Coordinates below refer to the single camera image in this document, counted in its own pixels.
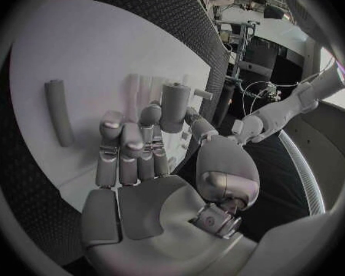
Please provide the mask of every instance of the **white backdrop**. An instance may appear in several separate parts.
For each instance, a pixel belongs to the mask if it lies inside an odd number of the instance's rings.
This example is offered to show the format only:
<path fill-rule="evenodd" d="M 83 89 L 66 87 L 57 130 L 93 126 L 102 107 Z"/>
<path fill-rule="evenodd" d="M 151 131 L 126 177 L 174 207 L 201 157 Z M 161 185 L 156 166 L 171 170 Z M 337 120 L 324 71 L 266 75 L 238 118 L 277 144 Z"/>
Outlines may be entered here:
<path fill-rule="evenodd" d="M 81 210 L 95 188 L 99 120 L 107 110 L 129 114 L 130 75 L 148 76 L 148 85 L 184 79 L 204 90 L 209 70 L 183 43 L 137 15 L 91 0 L 48 0 L 12 47 L 10 90 L 31 154 L 62 197 Z M 68 148 L 60 147 L 47 110 L 44 83 L 52 79 L 64 80 L 76 138 Z M 149 93 L 143 85 L 139 92 Z M 201 100 L 190 104 L 199 109 Z M 164 134 L 168 157 L 177 163 L 186 152 L 179 136 Z"/>

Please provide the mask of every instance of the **metal bracket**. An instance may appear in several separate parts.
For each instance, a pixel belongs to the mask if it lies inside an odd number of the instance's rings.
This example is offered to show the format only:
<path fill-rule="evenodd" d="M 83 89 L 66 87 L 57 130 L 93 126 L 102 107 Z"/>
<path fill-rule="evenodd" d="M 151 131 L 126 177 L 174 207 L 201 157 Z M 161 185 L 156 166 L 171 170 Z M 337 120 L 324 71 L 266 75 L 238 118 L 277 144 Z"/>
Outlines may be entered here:
<path fill-rule="evenodd" d="M 229 239 L 239 229 L 241 218 L 235 218 L 215 204 L 206 204 L 189 222 L 217 237 Z"/>

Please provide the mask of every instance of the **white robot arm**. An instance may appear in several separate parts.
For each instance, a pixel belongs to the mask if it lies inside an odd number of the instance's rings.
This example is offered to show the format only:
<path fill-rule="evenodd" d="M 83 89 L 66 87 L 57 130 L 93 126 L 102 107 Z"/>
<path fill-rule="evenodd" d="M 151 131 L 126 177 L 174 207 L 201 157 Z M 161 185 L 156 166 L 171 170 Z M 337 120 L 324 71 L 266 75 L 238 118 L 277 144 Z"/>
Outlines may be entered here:
<path fill-rule="evenodd" d="M 319 100 L 343 88 L 345 86 L 334 64 L 311 83 L 299 84 L 287 99 L 265 105 L 242 120 L 236 120 L 230 138 L 240 145 L 248 141 L 260 142 L 278 132 L 296 115 L 314 110 Z"/>

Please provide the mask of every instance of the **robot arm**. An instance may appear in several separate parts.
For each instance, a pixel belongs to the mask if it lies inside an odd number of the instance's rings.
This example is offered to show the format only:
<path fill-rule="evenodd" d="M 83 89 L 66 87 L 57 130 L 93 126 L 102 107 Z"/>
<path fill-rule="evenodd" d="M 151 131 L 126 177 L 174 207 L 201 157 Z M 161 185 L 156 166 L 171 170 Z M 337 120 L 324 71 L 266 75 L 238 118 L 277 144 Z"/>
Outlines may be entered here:
<path fill-rule="evenodd" d="M 236 120 L 232 128 L 233 136 L 230 138 L 240 145 L 245 145 L 248 141 L 260 142 L 285 127 L 296 115 L 314 110 L 320 99 L 343 88 L 345 86 L 339 79 L 337 65 L 334 64 L 311 83 L 299 84 L 287 99 L 265 105 L 241 121 Z"/>

